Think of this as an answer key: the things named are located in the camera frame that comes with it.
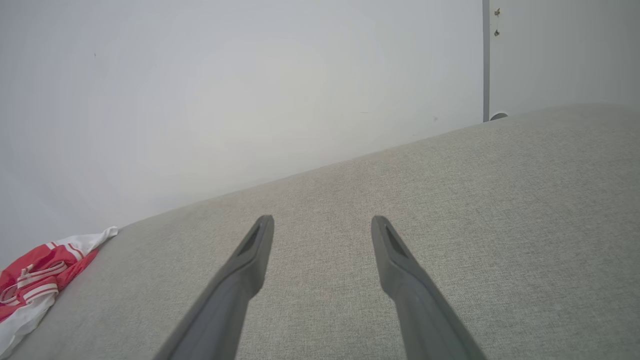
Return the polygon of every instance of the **gray fabric sofa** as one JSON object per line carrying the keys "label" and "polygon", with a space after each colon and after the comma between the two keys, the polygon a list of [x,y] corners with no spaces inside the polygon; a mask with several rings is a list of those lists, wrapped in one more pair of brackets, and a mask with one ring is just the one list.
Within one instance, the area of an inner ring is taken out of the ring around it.
{"label": "gray fabric sofa", "polygon": [[402,359],[385,215],[490,359],[640,357],[640,115],[534,111],[124,227],[12,359],[150,359],[259,215],[237,359]]}

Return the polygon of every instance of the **white wall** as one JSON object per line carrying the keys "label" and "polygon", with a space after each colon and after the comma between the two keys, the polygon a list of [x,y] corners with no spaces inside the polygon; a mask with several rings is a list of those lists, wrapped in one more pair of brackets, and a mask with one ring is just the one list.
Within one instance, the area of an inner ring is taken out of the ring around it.
{"label": "white wall", "polygon": [[4,1],[0,265],[482,122],[476,0]]}
{"label": "white wall", "polygon": [[640,1],[490,4],[491,115],[596,101],[640,110]]}

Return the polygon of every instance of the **red and white cloth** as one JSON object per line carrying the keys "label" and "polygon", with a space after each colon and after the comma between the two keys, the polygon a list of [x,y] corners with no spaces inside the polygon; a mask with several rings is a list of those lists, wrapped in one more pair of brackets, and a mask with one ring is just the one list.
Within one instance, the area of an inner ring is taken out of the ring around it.
{"label": "red and white cloth", "polygon": [[0,359],[33,331],[62,291],[95,258],[96,249],[118,234],[71,236],[29,251],[0,274]]}

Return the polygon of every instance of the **gray upholstery fabric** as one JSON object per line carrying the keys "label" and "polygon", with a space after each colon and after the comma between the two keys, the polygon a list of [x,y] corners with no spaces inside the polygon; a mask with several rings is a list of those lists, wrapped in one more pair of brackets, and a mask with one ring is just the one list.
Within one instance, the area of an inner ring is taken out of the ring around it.
{"label": "gray upholstery fabric", "polygon": [[255,219],[275,218],[238,359],[401,359],[370,221],[393,223],[490,359],[640,357],[640,115],[495,120],[129,225],[19,359],[149,359]]}

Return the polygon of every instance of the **red and white striped fabric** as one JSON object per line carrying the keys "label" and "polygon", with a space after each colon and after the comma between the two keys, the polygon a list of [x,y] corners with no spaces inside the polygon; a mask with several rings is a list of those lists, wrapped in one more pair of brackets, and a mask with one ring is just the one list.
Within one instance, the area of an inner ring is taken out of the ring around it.
{"label": "red and white striped fabric", "polygon": [[113,226],[102,234],[52,241],[29,251],[0,274],[0,359],[33,331],[55,296],[95,258],[96,249],[118,234]]}

